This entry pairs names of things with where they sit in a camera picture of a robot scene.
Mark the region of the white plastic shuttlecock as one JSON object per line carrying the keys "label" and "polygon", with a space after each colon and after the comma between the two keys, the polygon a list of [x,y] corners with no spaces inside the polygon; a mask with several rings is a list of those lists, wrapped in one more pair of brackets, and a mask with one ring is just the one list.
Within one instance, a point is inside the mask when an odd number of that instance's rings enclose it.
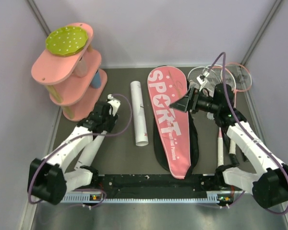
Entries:
{"label": "white plastic shuttlecock", "polygon": [[207,118],[208,118],[209,120],[214,120],[214,114],[208,112],[208,113],[207,113]]}
{"label": "white plastic shuttlecock", "polygon": [[189,88],[199,89],[200,85],[197,82],[194,82],[194,81],[191,80],[191,81],[189,81]]}

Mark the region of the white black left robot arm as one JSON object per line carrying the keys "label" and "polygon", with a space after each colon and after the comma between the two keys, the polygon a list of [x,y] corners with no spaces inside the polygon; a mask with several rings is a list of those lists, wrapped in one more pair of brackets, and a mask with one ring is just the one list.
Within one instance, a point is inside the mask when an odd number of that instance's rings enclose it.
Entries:
{"label": "white black left robot arm", "polygon": [[81,186],[99,186],[98,171],[91,167],[104,137],[118,119],[120,101],[97,102],[88,117],[49,155],[34,159],[29,166],[28,196],[57,205],[65,194]]}

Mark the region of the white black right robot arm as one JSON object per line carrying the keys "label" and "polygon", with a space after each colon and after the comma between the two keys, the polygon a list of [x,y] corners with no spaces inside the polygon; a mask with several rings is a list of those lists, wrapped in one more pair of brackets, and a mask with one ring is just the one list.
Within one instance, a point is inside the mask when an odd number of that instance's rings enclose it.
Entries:
{"label": "white black right robot arm", "polygon": [[217,188],[224,190],[230,185],[240,188],[265,209],[288,203],[288,165],[255,135],[245,116],[233,107],[233,99],[234,92],[227,84],[217,84],[213,97],[190,87],[182,98],[170,104],[170,108],[181,112],[213,113],[217,126],[238,145],[256,171],[249,173],[231,165],[222,166],[214,178]]}

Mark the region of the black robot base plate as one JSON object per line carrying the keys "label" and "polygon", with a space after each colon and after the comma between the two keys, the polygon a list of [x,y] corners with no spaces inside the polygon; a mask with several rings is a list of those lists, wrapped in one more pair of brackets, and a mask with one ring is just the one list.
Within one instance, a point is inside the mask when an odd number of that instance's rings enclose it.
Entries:
{"label": "black robot base plate", "polygon": [[230,187],[220,188],[213,175],[191,174],[175,179],[169,174],[105,174],[99,176],[99,185],[107,198],[206,198],[208,193],[233,197]]}

